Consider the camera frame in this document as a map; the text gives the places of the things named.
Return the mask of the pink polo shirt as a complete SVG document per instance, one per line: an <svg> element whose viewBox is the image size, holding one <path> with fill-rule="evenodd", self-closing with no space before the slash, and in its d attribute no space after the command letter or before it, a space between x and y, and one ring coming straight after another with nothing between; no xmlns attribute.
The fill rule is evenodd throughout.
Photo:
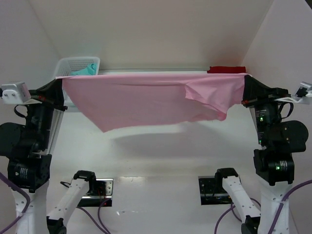
<svg viewBox="0 0 312 234"><path fill-rule="evenodd" d="M123 73L62 77L73 104L99 129L220 120L243 99L245 74Z"/></svg>

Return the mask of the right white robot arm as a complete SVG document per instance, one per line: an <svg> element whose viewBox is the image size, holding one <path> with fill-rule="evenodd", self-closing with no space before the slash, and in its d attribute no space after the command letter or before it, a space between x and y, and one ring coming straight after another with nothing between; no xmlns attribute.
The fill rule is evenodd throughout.
<svg viewBox="0 0 312 234"><path fill-rule="evenodd" d="M230 196L241 219L243 234L289 233L289 196L296 190L293 153L306 150L307 127L288 120L281 112L288 104L309 104L312 86L302 82L296 94L282 88L270 88L246 75L242 105L253 108L261 149L254 151L253 162L261 191L261 206L256 207L244 190L233 168L218 169L215 185Z"/></svg>

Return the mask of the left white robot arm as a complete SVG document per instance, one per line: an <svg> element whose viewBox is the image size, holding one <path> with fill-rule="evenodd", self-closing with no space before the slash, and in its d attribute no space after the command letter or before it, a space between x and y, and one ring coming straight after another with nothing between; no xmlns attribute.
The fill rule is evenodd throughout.
<svg viewBox="0 0 312 234"><path fill-rule="evenodd" d="M24 106L24 124L7 122L0 126L0 154L8 158L7 175L1 180L12 189L18 234L64 234L82 197L96 184L94 172L80 170L57 206L46 211L47 189L52 161L51 140L64 104L62 80L29 90L24 82L4 84L0 97L5 104Z"/></svg>

